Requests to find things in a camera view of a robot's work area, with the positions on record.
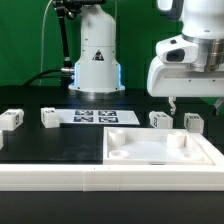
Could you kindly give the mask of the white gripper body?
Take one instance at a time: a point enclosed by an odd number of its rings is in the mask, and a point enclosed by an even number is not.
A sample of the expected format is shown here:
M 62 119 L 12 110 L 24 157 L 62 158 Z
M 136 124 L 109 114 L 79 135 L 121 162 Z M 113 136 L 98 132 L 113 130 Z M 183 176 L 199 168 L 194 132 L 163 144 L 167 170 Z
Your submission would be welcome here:
M 224 97 L 224 39 L 178 35 L 158 42 L 147 90 L 154 97 Z

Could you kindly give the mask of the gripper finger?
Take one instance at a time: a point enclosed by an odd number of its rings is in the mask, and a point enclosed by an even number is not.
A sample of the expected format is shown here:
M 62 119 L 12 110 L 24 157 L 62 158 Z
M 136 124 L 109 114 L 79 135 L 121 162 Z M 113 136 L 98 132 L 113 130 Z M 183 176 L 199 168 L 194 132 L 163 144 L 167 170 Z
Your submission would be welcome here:
M 214 104 L 215 114 L 218 115 L 222 107 L 224 106 L 224 97 L 220 97 Z
M 176 105 L 175 105 L 176 97 L 169 97 L 168 102 L 170 105 L 170 113 L 171 115 L 175 115 L 176 113 Z

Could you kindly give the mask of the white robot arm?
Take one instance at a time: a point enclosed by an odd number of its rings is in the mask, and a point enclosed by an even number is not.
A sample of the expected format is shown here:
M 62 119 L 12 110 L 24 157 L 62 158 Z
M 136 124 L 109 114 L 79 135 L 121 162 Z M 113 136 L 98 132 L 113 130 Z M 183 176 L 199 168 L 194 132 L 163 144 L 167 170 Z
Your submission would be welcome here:
M 224 104 L 224 0 L 157 0 L 179 35 L 156 44 L 147 91 L 153 97 L 216 97 Z M 70 89 L 87 95 L 122 91 L 115 59 L 116 23 L 98 4 L 82 7 L 81 56 Z

